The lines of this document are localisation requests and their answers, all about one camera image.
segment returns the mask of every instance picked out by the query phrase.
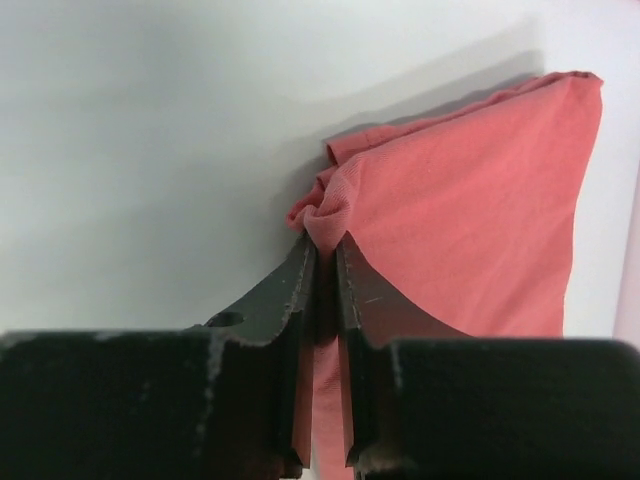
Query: screw hole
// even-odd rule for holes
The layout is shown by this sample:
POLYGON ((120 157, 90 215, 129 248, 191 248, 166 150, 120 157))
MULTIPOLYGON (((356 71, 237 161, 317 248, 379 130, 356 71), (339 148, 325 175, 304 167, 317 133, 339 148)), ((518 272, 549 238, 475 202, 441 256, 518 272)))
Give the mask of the screw hole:
POLYGON ((207 327, 232 327, 244 322, 244 315, 238 312, 220 312, 207 322, 207 327))

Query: white background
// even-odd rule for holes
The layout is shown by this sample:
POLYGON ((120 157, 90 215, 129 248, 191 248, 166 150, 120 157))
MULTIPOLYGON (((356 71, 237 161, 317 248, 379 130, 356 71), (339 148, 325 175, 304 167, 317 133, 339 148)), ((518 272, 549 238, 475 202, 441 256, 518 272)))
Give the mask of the white background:
POLYGON ((639 31, 635 0, 4 0, 0 330, 206 320, 288 250, 323 139, 576 69, 605 110, 566 333, 610 336, 639 31))

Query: red fabric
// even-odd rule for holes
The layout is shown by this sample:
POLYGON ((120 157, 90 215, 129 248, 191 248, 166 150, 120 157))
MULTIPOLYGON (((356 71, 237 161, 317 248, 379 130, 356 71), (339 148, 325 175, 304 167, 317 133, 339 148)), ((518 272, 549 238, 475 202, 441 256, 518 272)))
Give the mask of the red fabric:
MULTIPOLYGON (((349 230, 396 288, 465 333, 561 336, 601 83, 554 73, 444 117, 333 140, 332 166, 288 224, 325 258, 349 230)), ((319 473, 351 480, 335 342, 318 349, 315 368, 319 473)))

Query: pink cloth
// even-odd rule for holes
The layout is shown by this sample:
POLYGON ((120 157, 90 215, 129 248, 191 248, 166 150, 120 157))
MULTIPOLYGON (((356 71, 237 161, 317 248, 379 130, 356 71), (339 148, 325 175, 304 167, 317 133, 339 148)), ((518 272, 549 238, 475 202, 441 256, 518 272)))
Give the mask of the pink cloth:
MULTIPOLYGON (((324 258, 349 230, 396 288, 467 334, 561 336, 601 84, 554 73, 444 117, 332 140, 332 165, 288 224, 324 258)), ((316 352, 314 446, 322 478, 351 480, 336 347, 316 352)))

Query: cloth fold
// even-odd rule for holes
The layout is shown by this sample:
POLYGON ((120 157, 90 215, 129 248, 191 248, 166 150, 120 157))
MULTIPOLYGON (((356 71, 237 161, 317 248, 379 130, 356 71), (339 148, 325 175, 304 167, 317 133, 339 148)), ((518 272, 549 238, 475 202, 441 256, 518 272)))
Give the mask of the cloth fold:
MULTIPOLYGON (((350 231, 396 288, 467 334, 561 336, 601 84, 553 73, 446 116, 331 140, 330 167, 287 223, 325 259, 350 231)), ((335 341, 316 351, 313 434, 321 478, 352 479, 335 341)))

